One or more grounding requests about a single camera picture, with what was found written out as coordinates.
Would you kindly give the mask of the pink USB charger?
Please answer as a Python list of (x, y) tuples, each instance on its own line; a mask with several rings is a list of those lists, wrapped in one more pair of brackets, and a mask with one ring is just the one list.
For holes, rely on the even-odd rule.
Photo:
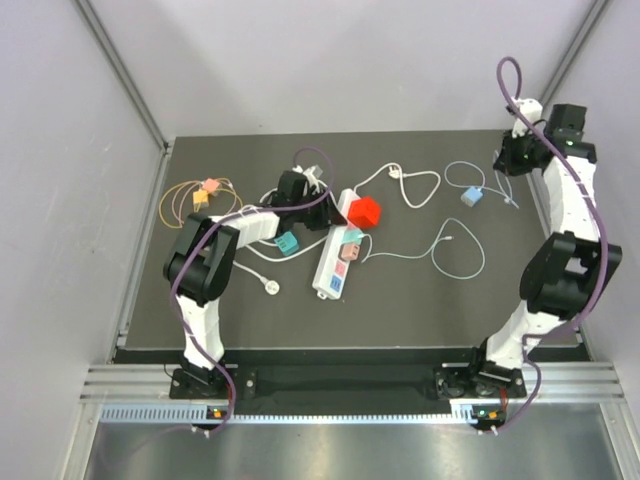
[(202, 183), (202, 189), (208, 194), (215, 196), (221, 183), (217, 179), (207, 178)]

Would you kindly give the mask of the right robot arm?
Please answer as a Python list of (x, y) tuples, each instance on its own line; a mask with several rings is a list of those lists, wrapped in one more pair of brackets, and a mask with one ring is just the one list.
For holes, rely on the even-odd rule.
[(550, 234), (522, 274), (518, 307), (473, 353), (466, 380), (478, 395), (505, 389), (523, 396), (524, 354), (599, 299), (621, 263), (621, 247), (601, 240), (591, 213), (597, 158), (594, 145), (582, 139), (586, 112), (584, 106), (556, 104), (542, 138), (521, 120), (503, 134), (493, 167), (506, 176), (541, 171)]

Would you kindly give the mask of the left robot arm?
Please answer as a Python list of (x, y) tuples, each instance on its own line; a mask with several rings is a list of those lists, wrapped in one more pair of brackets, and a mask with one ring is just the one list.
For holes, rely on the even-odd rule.
[(182, 370), (205, 396), (226, 387), (219, 366), (224, 355), (219, 328), (219, 299), (228, 286), (236, 251), (258, 241), (282, 245), (295, 225), (310, 231), (345, 226), (330, 188), (316, 167), (295, 167), (258, 205), (220, 218), (191, 214), (163, 267), (181, 311), (185, 333)]

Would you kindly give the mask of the yellow USB charger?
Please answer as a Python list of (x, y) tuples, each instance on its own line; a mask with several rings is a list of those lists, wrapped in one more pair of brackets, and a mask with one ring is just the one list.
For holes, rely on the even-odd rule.
[(209, 206), (209, 192), (204, 189), (194, 191), (192, 195), (192, 201), (195, 211), (207, 208)]

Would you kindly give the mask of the white power strip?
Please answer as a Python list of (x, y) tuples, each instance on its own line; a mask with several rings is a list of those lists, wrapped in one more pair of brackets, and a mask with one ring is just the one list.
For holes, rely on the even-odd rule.
[(340, 258), (341, 240), (347, 228), (357, 227), (350, 222), (346, 226), (332, 226), (324, 242), (312, 280), (312, 288), (321, 300), (339, 300), (342, 296), (350, 263)]

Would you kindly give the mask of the blue USB charger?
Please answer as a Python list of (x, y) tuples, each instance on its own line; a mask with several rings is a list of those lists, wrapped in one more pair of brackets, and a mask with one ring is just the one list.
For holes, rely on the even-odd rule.
[(460, 197), (462, 203), (468, 207), (474, 207), (482, 198), (482, 190), (475, 186), (468, 187)]

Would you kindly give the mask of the teal power strip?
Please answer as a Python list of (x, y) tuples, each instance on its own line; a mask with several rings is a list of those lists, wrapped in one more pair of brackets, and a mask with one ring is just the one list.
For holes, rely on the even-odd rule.
[(282, 235), (275, 237), (273, 242), (284, 257), (292, 256), (299, 250), (298, 240), (291, 231), (284, 232)]

